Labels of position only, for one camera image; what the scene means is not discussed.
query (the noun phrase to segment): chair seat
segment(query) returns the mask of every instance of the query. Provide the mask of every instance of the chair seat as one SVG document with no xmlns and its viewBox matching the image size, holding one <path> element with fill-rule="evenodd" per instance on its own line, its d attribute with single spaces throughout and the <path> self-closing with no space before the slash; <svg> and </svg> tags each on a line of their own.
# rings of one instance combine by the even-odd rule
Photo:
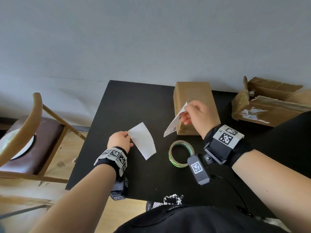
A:
<svg viewBox="0 0 311 233">
<path fill-rule="evenodd" d="M 26 119 L 27 117 L 17 120 L 6 133 L 21 128 Z M 37 175 L 51 155 L 63 130 L 64 125 L 59 121 L 42 117 L 31 147 L 18 158 L 0 167 L 0 171 Z"/>
</svg>

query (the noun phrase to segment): chair backrest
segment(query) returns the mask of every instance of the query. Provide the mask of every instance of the chair backrest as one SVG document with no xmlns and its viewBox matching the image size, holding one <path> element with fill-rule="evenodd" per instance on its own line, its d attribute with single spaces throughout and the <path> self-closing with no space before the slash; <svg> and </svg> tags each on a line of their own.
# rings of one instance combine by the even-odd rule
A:
<svg viewBox="0 0 311 233">
<path fill-rule="evenodd" d="M 6 164 L 12 157 L 14 157 L 21 149 L 30 141 L 38 129 L 42 117 L 42 98 L 41 94 L 33 93 L 34 106 L 32 111 L 20 128 L 19 132 L 10 141 L 5 149 L 0 152 L 0 167 Z"/>
</svg>

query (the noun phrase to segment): packing tape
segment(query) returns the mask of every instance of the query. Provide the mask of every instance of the packing tape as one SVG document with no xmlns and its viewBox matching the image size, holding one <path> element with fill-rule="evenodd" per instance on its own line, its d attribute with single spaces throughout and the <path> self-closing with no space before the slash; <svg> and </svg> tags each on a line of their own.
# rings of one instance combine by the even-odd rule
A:
<svg viewBox="0 0 311 233">
<path fill-rule="evenodd" d="M 188 164 L 187 163 L 178 163 L 172 156 L 172 148 L 176 145 L 182 145 L 184 147 L 187 148 L 187 150 L 189 151 L 190 153 L 190 156 L 193 156 L 194 155 L 194 149 L 192 147 L 192 145 L 190 145 L 188 142 L 186 141 L 182 141 L 182 140 L 179 140 L 179 141 L 175 141 L 173 142 L 173 144 L 171 145 L 171 147 L 169 148 L 169 160 L 171 161 L 171 163 L 175 166 L 175 167 L 180 167 L 180 168 L 183 168 L 183 167 L 187 167 Z"/>
</svg>

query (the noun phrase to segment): black cable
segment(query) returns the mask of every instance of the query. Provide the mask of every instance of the black cable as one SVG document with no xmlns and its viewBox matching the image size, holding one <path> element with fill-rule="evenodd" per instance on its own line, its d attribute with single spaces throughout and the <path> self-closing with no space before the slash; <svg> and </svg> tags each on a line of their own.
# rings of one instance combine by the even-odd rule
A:
<svg viewBox="0 0 311 233">
<path fill-rule="evenodd" d="M 244 200 L 243 200 L 242 196 L 240 195 L 240 193 L 237 191 L 237 189 L 236 189 L 228 180 L 226 180 L 225 178 L 223 178 L 222 176 L 219 176 L 219 175 L 212 174 L 212 177 L 213 177 L 213 176 L 214 176 L 214 177 L 215 177 L 215 176 L 218 176 L 218 177 L 222 178 L 224 181 L 226 181 L 229 185 L 231 185 L 231 187 L 232 187 L 232 188 L 235 190 L 235 192 L 239 195 L 239 197 L 240 197 L 241 201 L 243 202 L 244 207 L 246 208 L 246 210 L 249 211 L 248 208 L 247 208 L 247 205 L 246 205 L 246 203 L 244 202 Z"/>
</svg>

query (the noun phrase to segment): brown cardboard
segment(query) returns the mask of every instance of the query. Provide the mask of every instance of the brown cardboard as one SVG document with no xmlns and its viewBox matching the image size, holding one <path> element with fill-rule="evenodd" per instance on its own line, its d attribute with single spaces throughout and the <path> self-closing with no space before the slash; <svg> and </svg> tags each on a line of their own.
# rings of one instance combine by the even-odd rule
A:
<svg viewBox="0 0 311 233">
<path fill-rule="evenodd" d="M 232 118 L 275 127 L 311 110 L 311 90 L 254 77 L 243 78 L 244 89 L 232 101 Z"/>
<path fill-rule="evenodd" d="M 186 101 L 199 100 L 209 106 L 214 119 L 220 123 L 216 104 L 213 98 L 209 82 L 177 82 L 174 89 L 175 116 L 181 110 Z M 184 125 L 179 122 L 177 135 L 199 135 L 193 125 Z"/>
</svg>

